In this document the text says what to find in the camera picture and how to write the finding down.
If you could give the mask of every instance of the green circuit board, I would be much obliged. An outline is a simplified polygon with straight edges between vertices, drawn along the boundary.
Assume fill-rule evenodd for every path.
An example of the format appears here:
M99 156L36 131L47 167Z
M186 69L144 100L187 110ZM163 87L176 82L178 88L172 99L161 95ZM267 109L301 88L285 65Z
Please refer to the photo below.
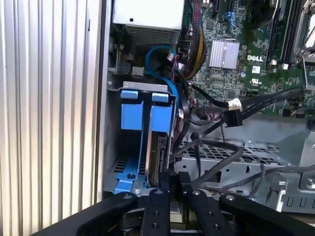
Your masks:
M223 19L225 2L221 1L220 13L214 15L211 7L204 9L204 32L208 47L208 58L201 70L193 78L193 83L205 90L208 94L220 101L229 101L233 98L249 98L255 95L277 92L281 89L303 87L303 69L300 65L293 64L288 70L279 65L271 66L266 63L266 55L269 49L272 22L264 27L252 30L247 26L248 8L240 5L242 0L235 0L233 10L235 12L235 25L233 28L229 22ZM289 5L291 0L281 0L280 4ZM288 18L288 7L280 12L285 21ZM279 27L277 32L285 34L285 28ZM211 46L214 40L234 40L240 42L236 69L220 69L209 67ZM283 37L279 37L279 45L283 43ZM248 60L248 56L257 56L259 60ZM272 58L278 59L279 52L273 51ZM315 67L308 68L308 84L315 84ZM192 103L196 107L209 106L208 101L199 93L191 92ZM306 90L304 96L273 104L260 113L263 115L281 116L283 109L294 112L304 107L315 106L315 91ZM315 119L314 110L298 112L297 118Z

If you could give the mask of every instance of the black mounting arm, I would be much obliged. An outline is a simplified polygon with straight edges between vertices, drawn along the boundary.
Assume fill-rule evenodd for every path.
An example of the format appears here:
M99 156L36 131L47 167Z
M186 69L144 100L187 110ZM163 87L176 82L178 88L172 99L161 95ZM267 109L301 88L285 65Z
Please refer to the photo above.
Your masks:
M208 191L193 189L188 173L160 173L160 188L136 197L119 193L34 236L314 236L315 228L233 193L213 199ZM173 232L170 203L180 203L181 228ZM240 227L235 230L229 218Z

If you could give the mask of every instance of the silver heatsink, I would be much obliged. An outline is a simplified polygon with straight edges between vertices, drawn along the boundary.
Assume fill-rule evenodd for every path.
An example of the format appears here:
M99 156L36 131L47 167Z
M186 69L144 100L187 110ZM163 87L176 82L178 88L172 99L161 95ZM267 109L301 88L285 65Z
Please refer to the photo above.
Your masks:
M212 43L209 67L236 69L239 42L214 40Z

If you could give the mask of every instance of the black metal bracket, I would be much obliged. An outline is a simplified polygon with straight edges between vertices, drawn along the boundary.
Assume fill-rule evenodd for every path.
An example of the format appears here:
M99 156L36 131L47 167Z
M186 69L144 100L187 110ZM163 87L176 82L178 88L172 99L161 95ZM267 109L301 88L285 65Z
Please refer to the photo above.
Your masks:
M220 210L232 213L249 224L253 235L315 235L314 227L237 194L224 194L219 203Z
M195 213L205 236L233 236L231 227L218 208L217 201L205 192L193 189L187 193L188 204Z
M154 189L149 193L148 204L142 220L141 236L167 236L170 227L169 193Z
M32 236L104 235L124 212L133 209L136 204L136 195L119 193Z

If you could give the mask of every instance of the motherboard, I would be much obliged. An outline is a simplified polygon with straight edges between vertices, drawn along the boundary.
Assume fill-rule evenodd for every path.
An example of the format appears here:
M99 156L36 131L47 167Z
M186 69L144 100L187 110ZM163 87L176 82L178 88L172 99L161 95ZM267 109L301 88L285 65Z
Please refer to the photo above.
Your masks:
M278 0L278 10L267 24L253 29L249 26L252 1L221 0L204 5L203 25L207 44L207 59L192 82L213 98L229 101L234 98L247 99L257 95L274 93L282 89L305 87L304 70L300 64L291 63L293 52L283 55L283 47L292 44L288 29L293 19L292 8L300 0ZM303 37L310 27L307 20ZM216 66L220 47L225 57L233 60ZM306 70L307 85L315 85L315 67ZM197 108L211 107L208 101L196 91L190 93L191 105ZM315 119L315 91L306 89L305 94L290 100L273 104L260 111L263 115Z

